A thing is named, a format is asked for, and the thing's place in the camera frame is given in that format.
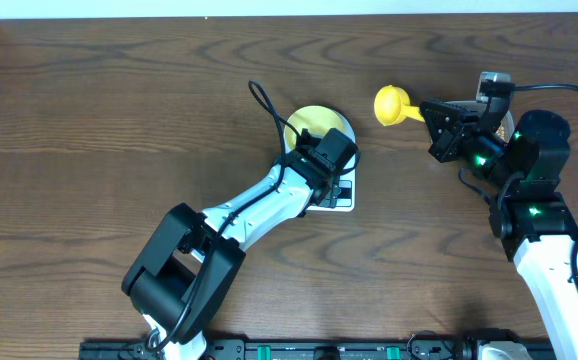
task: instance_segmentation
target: white wall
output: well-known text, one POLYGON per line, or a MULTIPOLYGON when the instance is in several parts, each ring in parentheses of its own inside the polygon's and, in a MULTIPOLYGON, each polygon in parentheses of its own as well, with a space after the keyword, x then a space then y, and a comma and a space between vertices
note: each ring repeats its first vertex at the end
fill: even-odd
POLYGON ((0 19, 578 12, 578 0, 0 0, 0 19))

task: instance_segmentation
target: green light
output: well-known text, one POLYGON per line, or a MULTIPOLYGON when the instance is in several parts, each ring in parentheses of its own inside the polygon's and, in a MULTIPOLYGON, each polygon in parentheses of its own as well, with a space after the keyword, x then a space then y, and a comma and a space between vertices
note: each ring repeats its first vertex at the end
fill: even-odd
POLYGON ((487 159, 482 156, 476 156, 476 165, 481 166, 487 163, 487 159))

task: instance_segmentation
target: wooden surface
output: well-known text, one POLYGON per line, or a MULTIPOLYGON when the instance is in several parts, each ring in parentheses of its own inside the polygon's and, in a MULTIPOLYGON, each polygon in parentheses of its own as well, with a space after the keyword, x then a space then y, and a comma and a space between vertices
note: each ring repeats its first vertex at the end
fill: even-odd
MULTIPOLYGON (((287 116, 347 116, 357 206, 253 246, 211 329, 545 336, 459 165, 427 154, 421 123, 373 116, 383 85, 413 103, 473 99, 483 70, 578 84, 578 15, 0 21, 0 358, 73 359, 85 339, 146 332, 120 282, 162 216, 230 199, 277 155, 249 79, 287 116)), ((518 94, 512 111, 534 108, 570 121, 560 189, 578 221, 578 95, 518 94)))

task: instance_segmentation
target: yellow object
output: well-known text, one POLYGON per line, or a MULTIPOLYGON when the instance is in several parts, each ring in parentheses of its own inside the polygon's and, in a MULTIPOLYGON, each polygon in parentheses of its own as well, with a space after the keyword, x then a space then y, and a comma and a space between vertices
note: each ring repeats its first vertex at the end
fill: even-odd
MULTIPOLYGON (((293 125, 299 133, 302 133, 302 129, 307 129, 311 135, 322 137, 331 128, 345 132, 338 114, 324 106, 312 105, 300 108, 287 119, 287 122, 293 125)), ((296 147, 296 134, 288 126, 285 126, 284 137, 287 148, 293 150, 296 147)))
POLYGON ((409 106, 409 95, 403 89, 391 85, 378 91, 373 111, 384 126, 400 124, 406 118, 425 121, 420 115, 420 109, 409 106))

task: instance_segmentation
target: wooden table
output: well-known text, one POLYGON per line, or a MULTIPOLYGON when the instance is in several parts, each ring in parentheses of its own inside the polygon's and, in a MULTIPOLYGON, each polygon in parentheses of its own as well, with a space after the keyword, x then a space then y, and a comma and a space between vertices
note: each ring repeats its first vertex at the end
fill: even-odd
MULTIPOLYGON (((347 116, 357 206, 253 246, 215 333, 545 336, 460 164, 427 154, 421 123, 373 116, 384 85, 413 103, 473 99, 483 70, 578 84, 578 15, 0 21, 0 358, 73 359, 85 339, 146 333, 120 282, 162 216, 232 198, 277 155, 249 79, 281 114, 347 116)), ((512 112, 534 108, 571 124, 560 190, 578 221, 578 94, 518 94, 512 112)))

